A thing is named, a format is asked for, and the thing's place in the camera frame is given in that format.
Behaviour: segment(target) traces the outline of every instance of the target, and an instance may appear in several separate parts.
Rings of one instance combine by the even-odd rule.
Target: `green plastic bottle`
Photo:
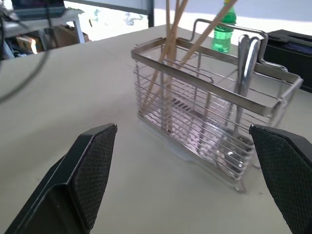
[[[224,5],[226,5],[230,0],[224,0]],[[222,23],[235,24],[236,14],[234,8],[231,8],[227,15],[222,19]],[[214,39],[212,42],[212,49],[223,53],[227,53],[231,47],[231,37],[233,34],[233,29],[223,26],[217,26],[214,29]]]

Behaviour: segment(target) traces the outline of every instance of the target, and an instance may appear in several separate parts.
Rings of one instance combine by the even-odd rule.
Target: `cable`
[[[49,23],[49,28],[52,28],[51,18],[50,18],[50,12],[48,7],[48,0],[46,1],[46,10],[47,10],[47,20]],[[1,55],[0,57],[3,58],[3,51],[4,51],[4,25],[3,25],[3,18],[2,15],[0,17],[0,23],[1,23]],[[16,23],[21,25],[21,22],[19,20],[14,20]],[[52,37],[56,41],[56,37],[54,32],[52,32]],[[46,52],[43,54],[43,58],[41,59],[40,63],[37,65],[37,67],[34,69],[34,71],[24,80],[22,81],[18,86],[16,86],[13,90],[8,92],[7,94],[0,97],[0,105],[4,103],[5,101],[12,98],[14,95],[19,93],[21,90],[23,90],[27,85],[30,84],[30,82],[39,74],[39,72],[42,70],[44,64],[47,62],[48,56],[50,54],[50,49],[52,48],[52,39],[49,37],[48,40],[48,46]]]

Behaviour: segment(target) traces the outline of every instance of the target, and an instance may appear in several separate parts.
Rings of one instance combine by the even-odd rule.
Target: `wire basket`
[[[265,35],[261,31],[229,27]],[[234,93],[237,57],[199,47],[187,63],[179,64],[191,48],[193,38],[176,40],[176,61],[157,61],[164,38],[132,50],[136,61],[138,116],[168,141],[190,153],[194,161],[245,192],[243,177],[255,155],[249,126],[277,126],[302,79],[263,60],[266,39],[259,52],[262,63],[255,65],[248,95],[243,97]],[[160,72],[149,91],[155,69]],[[239,112],[242,116],[237,122]]]

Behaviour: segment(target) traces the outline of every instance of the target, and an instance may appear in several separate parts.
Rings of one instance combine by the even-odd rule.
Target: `white table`
[[[52,26],[58,26],[66,22],[73,21],[79,43],[84,43],[83,33],[81,31],[79,17],[78,17],[82,13],[83,11],[81,10],[69,9],[64,13],[62,17],[51,18],[51,24]],[[5,37],[10,38],[10,37],[15,37],[20,34],[26,34],[26,33],[33,32],[33,31],[39,31],[41,41],[43,43],[43,47],[44,49],[46,49],[44,29],[49,27],[48,20],[46,19],[30,20],[30,21],[22,21],[22,23],[25,26],[27,26],[27,28],[22,27],[21,25],[14,23],[14,22],[5,22],[4,23]],[[4,51],[5,51],[5,54],[10,59],[14,58],[14,55],[6,42],[4,44]]]
[[[118,132],[91,233],[291,233],[261,173],[252,169],[248,193],[238,194],[179,159],[137,119],[130,50],[164,35],[161,26],[55,49],[31,85],[0,105],[0,233],[77,136],[110,122]],[[0,95],[23,80],[41,54],[4,61]],[[310,141],[311,97],[300,90],[283,122]]]

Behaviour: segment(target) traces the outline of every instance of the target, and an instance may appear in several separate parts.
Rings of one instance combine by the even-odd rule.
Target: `cardboard box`
[[[16,37],[16,40],[18,41],[20,48],[26,51],[33,52],[34,54],[43,51],[43,46],[38,38],[20,36]]]
[[[64,46],[74,45],[74,44],[79,43],[78,38],[76,36],[75,29],[73,27],[62,25],[62,26],[54,27],[53,31],[54,31],[59,47],[64,47]],[[83,37],[84,37],[85,42],[90,41],[87,34],[83,33]]]

